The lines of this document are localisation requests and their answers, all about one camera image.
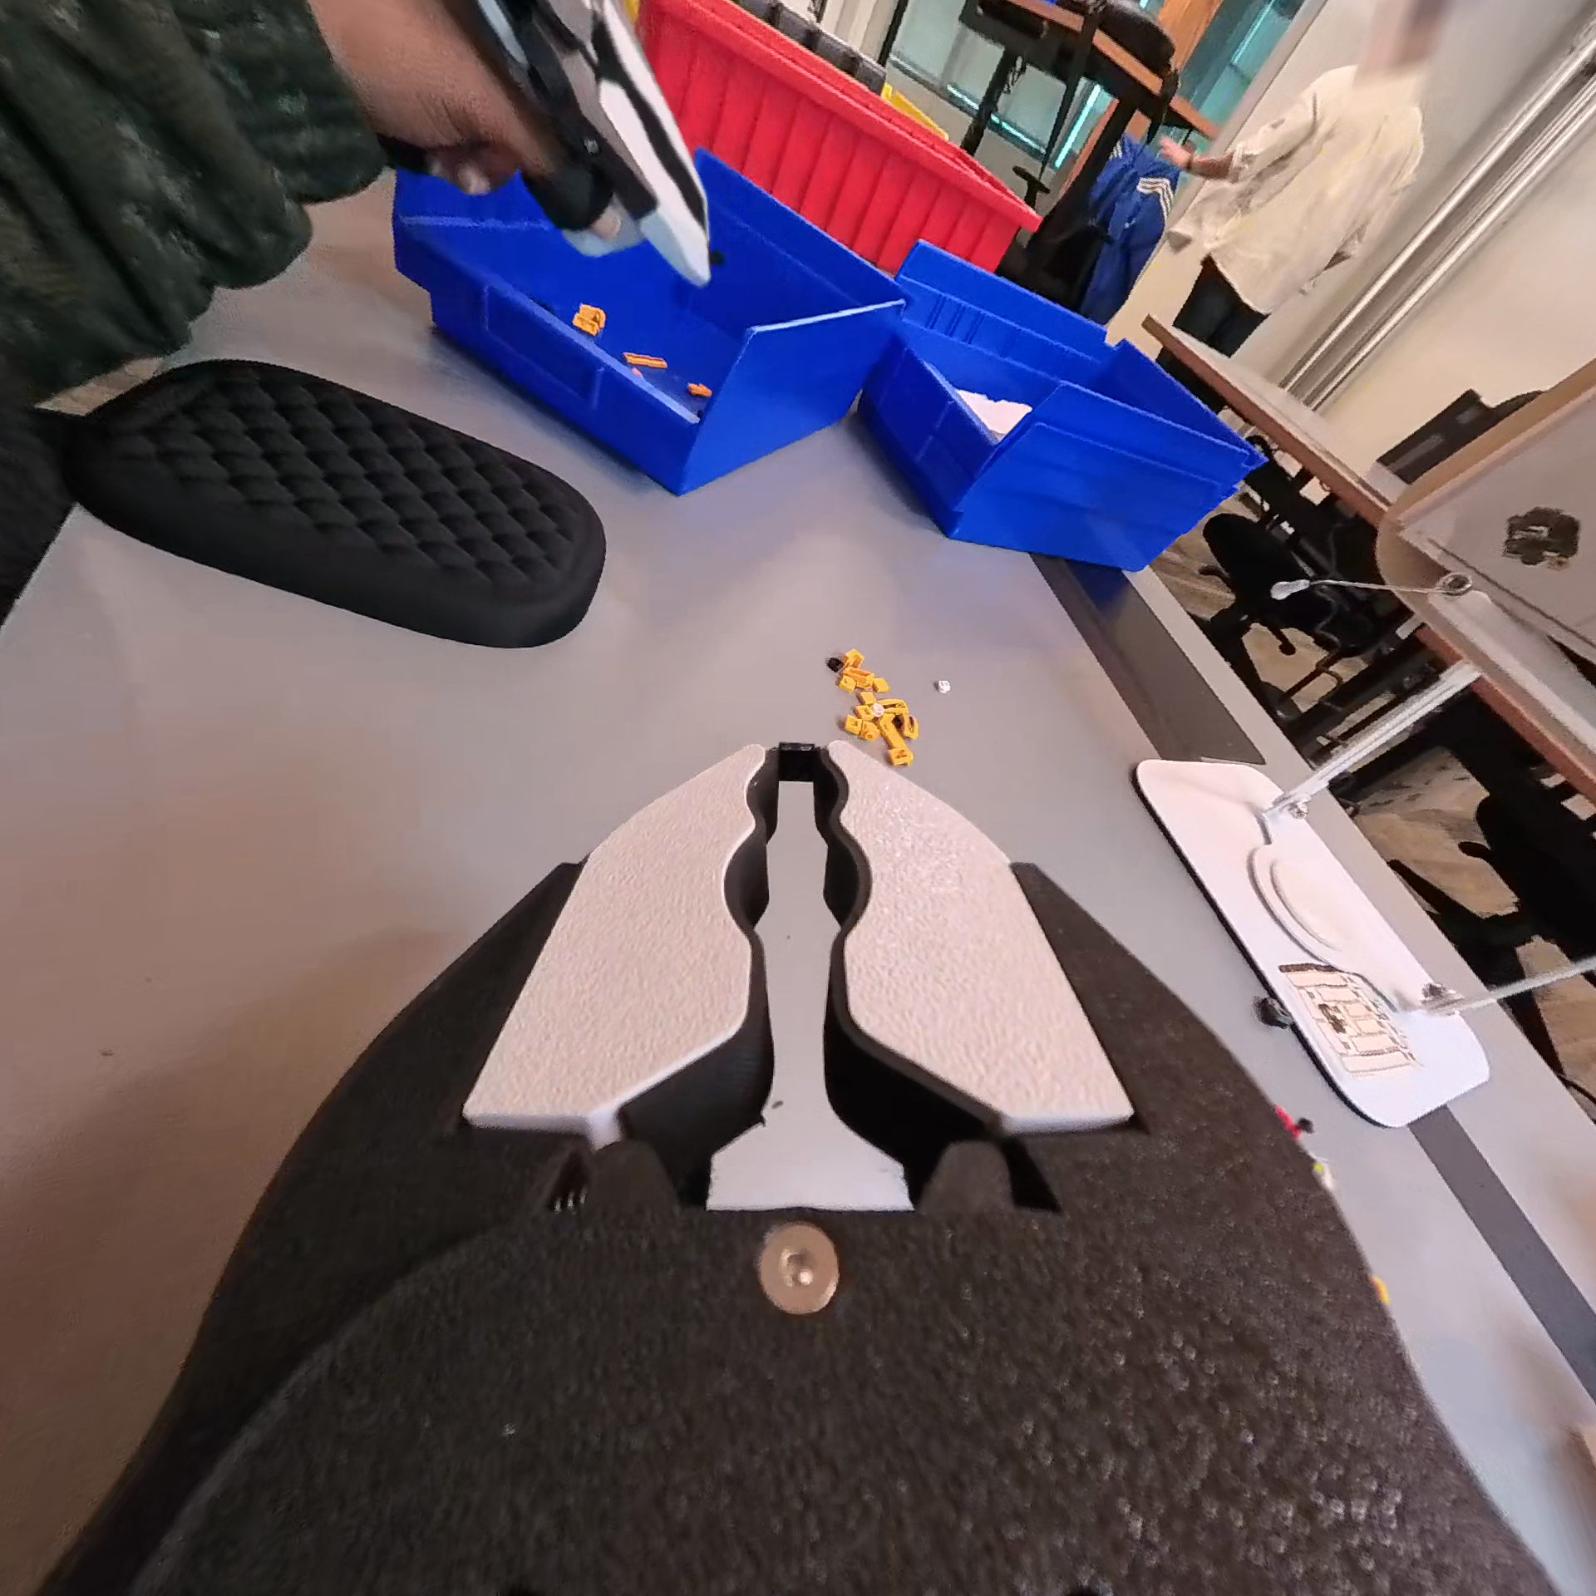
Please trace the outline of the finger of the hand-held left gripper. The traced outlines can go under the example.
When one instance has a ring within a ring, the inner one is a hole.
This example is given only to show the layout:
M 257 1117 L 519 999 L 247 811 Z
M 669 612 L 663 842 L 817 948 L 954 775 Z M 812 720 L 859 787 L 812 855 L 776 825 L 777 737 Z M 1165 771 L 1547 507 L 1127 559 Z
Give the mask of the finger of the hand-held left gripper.
M 646 190 L 631 217 L 677 272 L 707 272 L 711 237 L 705 190 L 625 6 L 616 8 L 616 131 Z
M 648 245 L 686 281 L 707 279 L 707 198 L 625 8 L 589 4 L 591 68 L 606 142 L 629 177 L 616 198 Z

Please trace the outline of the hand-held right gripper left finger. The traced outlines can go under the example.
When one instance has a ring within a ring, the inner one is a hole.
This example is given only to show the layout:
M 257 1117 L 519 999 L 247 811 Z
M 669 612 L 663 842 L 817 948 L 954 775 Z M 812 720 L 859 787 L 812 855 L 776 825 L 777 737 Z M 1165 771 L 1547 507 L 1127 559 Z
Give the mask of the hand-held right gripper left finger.
M 779 756 L 745 745 L 614 828 L 572 887 L 464 1102 L 479 1130 L 648 1148 L 688 1205 L 764 1119 Z

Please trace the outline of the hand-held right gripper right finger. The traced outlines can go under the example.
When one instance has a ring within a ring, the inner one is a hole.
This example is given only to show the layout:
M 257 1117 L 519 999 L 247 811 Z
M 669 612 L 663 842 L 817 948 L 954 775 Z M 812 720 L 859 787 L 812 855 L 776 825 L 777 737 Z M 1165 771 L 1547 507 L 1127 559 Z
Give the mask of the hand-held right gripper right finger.
M 825 1087 L 912 1206 L 1055 1206 L 1032 1140 L 1121 1130 L 1131 1096 L 1015 861 L 918 783 L 831 743 L 815 823 L 836 920 Z

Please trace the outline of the yellow lego pieces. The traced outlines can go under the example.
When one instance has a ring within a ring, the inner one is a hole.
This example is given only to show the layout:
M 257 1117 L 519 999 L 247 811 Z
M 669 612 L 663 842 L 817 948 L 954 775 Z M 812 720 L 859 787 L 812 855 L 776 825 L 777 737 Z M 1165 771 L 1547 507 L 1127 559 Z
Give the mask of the yellow lego pieces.
M 595 340 L 608 353 L 618 355 L 627 369 L 652 380 L 675 382 L 694 403 L 707 403 L 715 388 L 696 378 L 671 353 L 656 350 L 625 350 L 610 338 L 610 315 L 603 306 L 580 304 L 572 313 L 572 329 Z

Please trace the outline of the blue plastic bin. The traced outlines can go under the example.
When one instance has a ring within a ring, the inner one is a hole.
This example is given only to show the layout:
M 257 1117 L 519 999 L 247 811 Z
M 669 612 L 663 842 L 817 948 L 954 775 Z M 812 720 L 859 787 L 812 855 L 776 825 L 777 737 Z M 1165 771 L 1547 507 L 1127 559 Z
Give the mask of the blue plastic bin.
M 950 540 L 1123 572 L 1228 502 L 1264 454 L 1131 344 L 937 245 L 857 405 Z M 992 441 L 958 389 L 1032 407 Z
M 648 245 L 580 255 L 521 180 L 468 196 L 401 171 L 397 270 L 437 331 L 576 431 L 684 494 L 840 422 L 891 340 L 895 281 L 711 152 L 694 156 L 711 220 L 711 281 Z M 572 329 L 603 306 L 625 350 L 671 353 L 715 388 L 694 403 Z

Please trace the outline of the pile of yellow lego bricks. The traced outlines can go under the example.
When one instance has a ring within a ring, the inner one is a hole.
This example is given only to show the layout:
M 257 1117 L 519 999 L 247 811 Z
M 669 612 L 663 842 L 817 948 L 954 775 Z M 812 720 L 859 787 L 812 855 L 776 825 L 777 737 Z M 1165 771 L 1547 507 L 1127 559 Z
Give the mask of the pile of yellow lego bricks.
M 891 693 L 888 680 L 857 650 L 829 657 L 827 669 L 852 701 L 844 731 L 863 743 L 880 743 L 891 768 L 912 766 L 922 728 L 909 703 Z

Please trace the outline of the person's left forearm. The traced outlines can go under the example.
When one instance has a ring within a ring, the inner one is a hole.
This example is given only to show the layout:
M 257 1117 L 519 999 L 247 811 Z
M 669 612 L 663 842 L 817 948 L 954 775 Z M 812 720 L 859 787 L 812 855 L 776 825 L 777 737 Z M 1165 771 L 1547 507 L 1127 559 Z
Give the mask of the person's left forearm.
M 6 395 L 177 351 L 384 167 L 308 4 L 2 4 Z

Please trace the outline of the open lego instruction booklet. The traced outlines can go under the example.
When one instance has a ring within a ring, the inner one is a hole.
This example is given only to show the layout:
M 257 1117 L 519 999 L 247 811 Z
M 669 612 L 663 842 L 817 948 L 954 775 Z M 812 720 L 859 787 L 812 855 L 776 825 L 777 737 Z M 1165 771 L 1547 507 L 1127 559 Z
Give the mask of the open lego instruction booklet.
M 1431 467 L 1384 532 L 1594 659 L 1594 363 Z

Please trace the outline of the person's left hand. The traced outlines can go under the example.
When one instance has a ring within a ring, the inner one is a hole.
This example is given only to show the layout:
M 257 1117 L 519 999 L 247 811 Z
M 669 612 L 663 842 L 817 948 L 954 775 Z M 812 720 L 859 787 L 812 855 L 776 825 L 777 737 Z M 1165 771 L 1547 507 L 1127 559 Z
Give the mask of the person's left hand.
M 565 163 L 546 120 L 477 47 L 453 2 L 310 2 L 312 17 L 369 127 L 424 156 L 468 194 Z

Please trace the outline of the red plastic bin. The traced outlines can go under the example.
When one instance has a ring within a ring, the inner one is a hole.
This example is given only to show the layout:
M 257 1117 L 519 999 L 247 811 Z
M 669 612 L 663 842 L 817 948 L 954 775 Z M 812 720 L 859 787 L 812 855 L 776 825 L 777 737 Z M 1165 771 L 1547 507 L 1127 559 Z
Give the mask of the red plastic bin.
M 888 274 L 918 243 L 992 272 L 1043 224 L 964 148 L 728 2 L 644 2 L 639 36 L 707 150 Z

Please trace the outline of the sticker sheet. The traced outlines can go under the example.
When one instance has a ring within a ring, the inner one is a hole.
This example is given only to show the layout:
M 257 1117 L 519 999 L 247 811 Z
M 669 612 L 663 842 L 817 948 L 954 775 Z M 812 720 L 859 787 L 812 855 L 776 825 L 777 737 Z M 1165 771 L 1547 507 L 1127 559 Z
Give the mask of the sticker sheet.
M 1355 1079 L 1416 1070 L 1420 1060 L 1385 997 L 1359 973 L 1325 963 L 1281 969 L 1304 1003 L 1309 1034 Z

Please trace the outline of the black office chair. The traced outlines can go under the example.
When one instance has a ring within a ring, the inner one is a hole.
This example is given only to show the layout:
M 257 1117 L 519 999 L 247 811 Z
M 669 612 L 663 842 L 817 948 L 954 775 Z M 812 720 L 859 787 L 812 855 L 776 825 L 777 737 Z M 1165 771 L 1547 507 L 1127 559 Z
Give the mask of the black office chair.
M 1097 217 L 1091 182 L 1076 173 L 1036 234 L 1017 234 L 996 274 L 1045 300 L 1085 312 L 1091 279 L 1104 255 L 1108 226 Z
M 1298 522 L 1222 511 L 1209 519 L 1203 540 L 1213 557 L 1205 572 L 1230 589 L 1228 606 L 1203 621 L 1203 631 L 1249 692 L 1287 718 L 1300 707 L 1260 674 L 1247 644 L 1254 631 L 1287 652 L 1300 633 L 1319 648 L 1315 671 L 1325 674 L 1382 650 L 1410 617 L 1408 606 L 1380 587 L 1376 532 L 1363 517 L 1319 505 L 1304 509 Z

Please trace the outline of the blue jacket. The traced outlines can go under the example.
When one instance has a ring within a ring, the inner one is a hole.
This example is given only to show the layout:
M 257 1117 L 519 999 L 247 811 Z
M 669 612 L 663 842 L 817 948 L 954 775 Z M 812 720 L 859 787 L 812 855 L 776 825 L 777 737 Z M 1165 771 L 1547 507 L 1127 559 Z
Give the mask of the blue jacket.
M 1078 313 L 1106 327 L 1165 237 L 1182 171 L 1127 135 L 1095 180 L 1087 220 L 1097 239 Z

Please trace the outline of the brown wooden desk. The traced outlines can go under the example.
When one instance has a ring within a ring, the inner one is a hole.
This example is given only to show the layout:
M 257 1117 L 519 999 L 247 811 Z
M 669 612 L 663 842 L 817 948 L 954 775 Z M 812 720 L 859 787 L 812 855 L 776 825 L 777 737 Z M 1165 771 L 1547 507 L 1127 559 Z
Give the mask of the brown wooden desk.
M 1237 416 L 1271 439 L 1334 502 L 1376 526 L 1376 559 L 1387 585 L 1403 589 L 1422 642 L 1448 665 L 1477 673 L 1471 690 L 1583 798 L 1594 798 L 1593 680 L 1568 652 L 1482 585 L 1435 589 L 1450 572 L 1403 538 L 1399 507 L 1408 488 L 1380 467 L 1349 465 L 1325 418 L 1258 372 L 1156 315 L 1144 329 L 1182 369 L 1218 391 Z

